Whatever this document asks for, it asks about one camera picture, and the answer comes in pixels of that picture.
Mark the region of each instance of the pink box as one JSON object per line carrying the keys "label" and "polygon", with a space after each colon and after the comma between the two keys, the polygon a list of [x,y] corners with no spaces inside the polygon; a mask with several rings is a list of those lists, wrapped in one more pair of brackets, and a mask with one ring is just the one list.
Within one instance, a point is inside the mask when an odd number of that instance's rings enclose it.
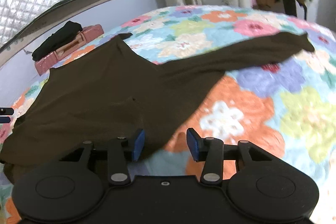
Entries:
{"label": "pink box", "polygon": [[44,74],[58,61],[66,58],[74,51],[85,44],[95,40],[98,36],[104,34],[100,24],[84,27],[83,30],[70,43],[58,48],[56,51],[49,53],[41,60],[35,62],[35,68],[39,75]]}
{"label": "pink box", "polygon": [[39,75],[44,74],[53,65],[58,62],[54,52],[49,53],[47,56],[43,57],[41,60],[35,62],[35,68]]}
{"label": "pink box", "polygon": [[100,24],[84,27],[81,33],[85,36],[87,43],[95,40],[98,36],[104,34]]}
{"label": "pink box", "polygon": [[66,58],[69,54],[72,54],[74,51],[84,46],[85,44],[87,44],[87,41],[84,35],[80,32],[78,35],[76,35],[76,38],[72,40],[70,43],[54,51],[55,56],[58,60],[62,60]]}

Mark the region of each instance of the dark brown shirt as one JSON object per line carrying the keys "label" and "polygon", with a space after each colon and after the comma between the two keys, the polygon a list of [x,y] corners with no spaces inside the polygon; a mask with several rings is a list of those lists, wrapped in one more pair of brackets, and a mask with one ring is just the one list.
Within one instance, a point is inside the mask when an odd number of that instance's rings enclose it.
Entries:
{"label": "dark brown shirt", "polygon": [[282,62],[301,49],[314,51],[306,34],[282,32],[155,65],[115,37],[50,70],[3,144],[5,174],[14,182],[82,141],[131,136],[137,128],[146,132],[143,153],[149,155],[168,142],[225,71]]}

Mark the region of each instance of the floral bedspread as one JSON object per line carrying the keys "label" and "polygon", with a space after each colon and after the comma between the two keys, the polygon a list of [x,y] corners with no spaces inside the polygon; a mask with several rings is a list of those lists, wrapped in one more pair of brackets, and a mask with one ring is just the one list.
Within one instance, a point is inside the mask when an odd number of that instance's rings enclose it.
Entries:
{"label": "floral bedspread", "polygon": [[[202,164],[193,162],[185,141],[188,127],[226,144],[249,140],[312,177],[319,187],[320,200],[311,220],[336,223],[336,41],[328,29],[252,9],[167,7],[106,32],[55,67],[83,56],[122,32],[133,33],[126,43],[137,54],[160,64],[280,31],[308,32],[315,53],[300,52],[281,64],[227,72],[166,147],[144,162],[131,164],[130,170],[138,174],[199,176]],[[1,143],[48,77],[48,72],[42,75],[14,103],[11,124],[0,125]],[[225,162],[224,178],[234,173],[234,163]],[[20,217],[10,198],[12,185],[3,173],[0,187],[2,220],[15,224]]]}

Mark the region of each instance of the orange flower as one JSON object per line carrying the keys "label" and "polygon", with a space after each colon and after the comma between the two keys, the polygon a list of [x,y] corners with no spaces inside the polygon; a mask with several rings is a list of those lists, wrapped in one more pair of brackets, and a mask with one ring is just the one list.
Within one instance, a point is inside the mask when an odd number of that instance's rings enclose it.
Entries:
{"label": "orange flower", "polygon": [[241,14],[241,13],[236,13],[233,10],[227,10],[227,11],[212,11],[209,14],[202,15],[201,17],[203,19],[207,19],[213,23],[217,22],[235,22],[238,20],[238,17],[246,17],[247,14]]}
{"label": "orange flower", "polygon": [[7,212],[10,214],[10,217],[6,219],[6,224],[17,224],[21,220],[21,217],[15,208],[12,198],[7,200],[5,206]]}
{"label": "orange flower", "polygon": [[[264,124],[273,115],[271,98],[261,99],[253,92],[240,90],[233,78],[224,76],[189,120],[177,129],[165,149],[171,152],[188,150],[185,133],[192,127],[202,138],[221,136],[225,144],[235,145],[239,140],[248,140],[281,158],[285,153],[285,142],[278,131]],[[190,157],[186,173],[199,177],[203,165]],[[235,172],[235,162],[225,161],[224,179],[230,178]]]}
{"label": "orange flower", "polygon": [[80,58],[81,56],[87,54],[88,52],[91,52],[94,48],[95,48],[95,45],[90,45],[90,46],[85,47],[82,50],[75,51],[73,54],[71,54],[69,59],[65,60],[63,66]]}
{"label": "orange flower", "polygon": [[27,89],[21,96],[19,99],[17,99],[14,104],[12,105],[13,109],[18,109],[20,106],[23,105],[23,103],[25,102],[25,94],[28,92],[29,89]]}

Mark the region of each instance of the blue gripper pad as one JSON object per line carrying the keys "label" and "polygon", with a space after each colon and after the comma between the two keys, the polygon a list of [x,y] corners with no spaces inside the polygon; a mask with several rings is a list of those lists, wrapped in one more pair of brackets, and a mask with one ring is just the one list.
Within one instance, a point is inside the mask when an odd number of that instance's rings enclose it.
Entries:
{"label": "blue gripper pad", "polygon": [[0,123],[10,123],[11,119],[8,116],[0,117]]}
{"label": "blue gripper pad", "polygon": [[145,131],[142,129],[134,141],[134,149],[132,151],[132,161],[137,161],[141,155],[145,144]]}
{"label": "blue gripper pad", "polygon": [[200,148],[196,136],[194,136],[190,129],[187,130],[187,145],[194,161],[199,161]]}

